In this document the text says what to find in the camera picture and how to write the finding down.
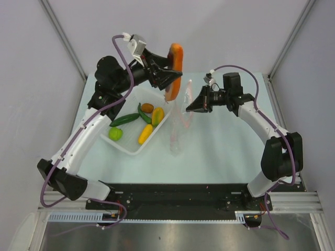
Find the orange red papaya slice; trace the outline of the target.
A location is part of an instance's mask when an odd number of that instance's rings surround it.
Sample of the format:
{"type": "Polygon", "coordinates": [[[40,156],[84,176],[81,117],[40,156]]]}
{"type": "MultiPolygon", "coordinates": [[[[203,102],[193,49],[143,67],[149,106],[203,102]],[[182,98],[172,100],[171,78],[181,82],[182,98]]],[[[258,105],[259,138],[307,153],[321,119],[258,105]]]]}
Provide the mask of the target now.
{"type": "MultiPolygon", "coordinates": [[[[183,69],[183,48],[178,43],[173,43],[170,46],[168,59],[171,61],[170,69],[174,71],[181,72],[183,69]]],[[[181,77],[174,80],[166,89],[165,89],[165,101],[173,101],[178,96],[181,86],[181,77]]]]}

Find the clear zip top bag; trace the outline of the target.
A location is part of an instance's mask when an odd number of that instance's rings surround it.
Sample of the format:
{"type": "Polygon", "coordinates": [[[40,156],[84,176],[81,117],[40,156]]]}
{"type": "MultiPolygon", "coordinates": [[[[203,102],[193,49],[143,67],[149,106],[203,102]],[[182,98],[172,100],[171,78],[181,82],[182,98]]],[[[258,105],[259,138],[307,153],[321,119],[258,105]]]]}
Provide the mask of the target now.
{"type": "Polygon", "coordinates": [[[190,144],[190,129],[193,121],[193,112],[186,108],[194,101],[193,81],[189,79],[183,83],[177,98],[171,102],[172,110],[169,122],[169,148],[173,156],[181,155],[190,144]]]}

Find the yellow green mango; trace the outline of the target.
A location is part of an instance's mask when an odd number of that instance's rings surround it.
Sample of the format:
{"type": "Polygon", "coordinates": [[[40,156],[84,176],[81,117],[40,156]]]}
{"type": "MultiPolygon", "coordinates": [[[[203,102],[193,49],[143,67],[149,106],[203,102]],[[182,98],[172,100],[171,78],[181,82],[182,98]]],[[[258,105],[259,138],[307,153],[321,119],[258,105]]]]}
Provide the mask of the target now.
{"type": "Polygon", "coordinates": [[[152,112],[151,124],[153,127],[157,127],[164,118],[164,110],[161,107],[157,107],[152,112]]]}

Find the yellow corn cob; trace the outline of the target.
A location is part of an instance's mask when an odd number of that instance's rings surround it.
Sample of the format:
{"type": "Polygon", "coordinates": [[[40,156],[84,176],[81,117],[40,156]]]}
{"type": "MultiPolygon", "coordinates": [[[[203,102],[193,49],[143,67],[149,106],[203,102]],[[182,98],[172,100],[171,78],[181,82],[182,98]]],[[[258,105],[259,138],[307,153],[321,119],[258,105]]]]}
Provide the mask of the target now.
{"type": "Polygon", "coordinates": [[[147,124],[142,130],[141,134],[139,135],[138,143],[142,145],[149,138],[152,132],[153,132],[152,124],[147,124]]]}

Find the dark green cucumber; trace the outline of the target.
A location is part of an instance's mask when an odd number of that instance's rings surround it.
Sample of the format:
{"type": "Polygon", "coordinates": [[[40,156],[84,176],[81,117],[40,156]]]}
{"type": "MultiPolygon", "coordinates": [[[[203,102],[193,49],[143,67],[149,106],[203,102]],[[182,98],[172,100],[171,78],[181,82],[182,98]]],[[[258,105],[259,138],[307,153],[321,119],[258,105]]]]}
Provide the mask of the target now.
{"type": "Polygon", "coordinates": [[[137,120],[139,117],[140,117],[140,115],[138,113],[131,113],[131,114],[128,114],[128,115],[124,115],[124,116],[121,116],[121,117],[115,119],[113,122],[110,123],[109,126],[110,127],[121,126],[123,124],[133,122],[133,121],[137,120]]]}

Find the green chili pepper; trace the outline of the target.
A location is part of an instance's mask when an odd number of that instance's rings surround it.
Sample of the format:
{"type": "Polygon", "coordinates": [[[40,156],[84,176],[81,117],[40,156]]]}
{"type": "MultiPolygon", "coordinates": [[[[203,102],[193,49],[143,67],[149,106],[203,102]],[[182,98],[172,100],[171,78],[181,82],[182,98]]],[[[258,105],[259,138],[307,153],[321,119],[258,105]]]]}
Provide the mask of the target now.
{"type": "Polygon", "coordinates": [[[152,120],[150,117],[148,117],[142,110],[141,110],[141,103],[138,104],[138,114],[140,115],[140,117],[147,123],[147,124],[151,124],[152,120]]]}

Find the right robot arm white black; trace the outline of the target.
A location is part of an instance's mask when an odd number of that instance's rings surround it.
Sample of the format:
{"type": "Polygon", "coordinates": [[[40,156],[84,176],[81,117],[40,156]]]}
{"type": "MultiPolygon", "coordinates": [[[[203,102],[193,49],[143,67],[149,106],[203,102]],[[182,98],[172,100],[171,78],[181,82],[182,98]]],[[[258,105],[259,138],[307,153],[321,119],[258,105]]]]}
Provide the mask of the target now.
{"type": "Polygon", "coordinates": [[[302,136],[290,133],[274,123],[257,105],[256,97],[245,93],[239,73],[223,75],[223,88],[214,90],[216,81],[212,73],[204,77],[205,85],[196,99],[186,108],[187,112],[208,113],[214,106],[226,106],[236,117],[243,120],[261,139],[264,151],[261,158],[261,171],[241,192],[241,203],[253,210],[260,199],[273,190],[283,180],[290,177],[293,185],[296,174],[303,168],[302,136]]]}

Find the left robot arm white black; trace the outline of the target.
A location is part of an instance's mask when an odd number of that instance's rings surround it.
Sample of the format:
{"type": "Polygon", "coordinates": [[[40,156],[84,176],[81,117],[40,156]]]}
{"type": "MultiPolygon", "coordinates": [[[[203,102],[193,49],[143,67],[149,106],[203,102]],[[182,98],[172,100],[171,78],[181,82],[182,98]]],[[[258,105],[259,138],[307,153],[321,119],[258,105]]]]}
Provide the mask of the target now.
{"type": "Polygon", "coordinates": [[[45,186],[72,201],[80,197],[93,199],[104,209],[115,205],[110,185],[78,175],[84,156],[103,128],[120,113],[130,88],[148,81],[152,87],[165,91],[165,99],[171,101],[177,97],[181,85],[183,49],[179,44],[172,44],[166,57],[144,49],[139,59],[141,63],[133,60],[125,67],[110,55],[98,61],[95,91],[82,121],[50,160],[41,159],[37,164],[45,186]]]}

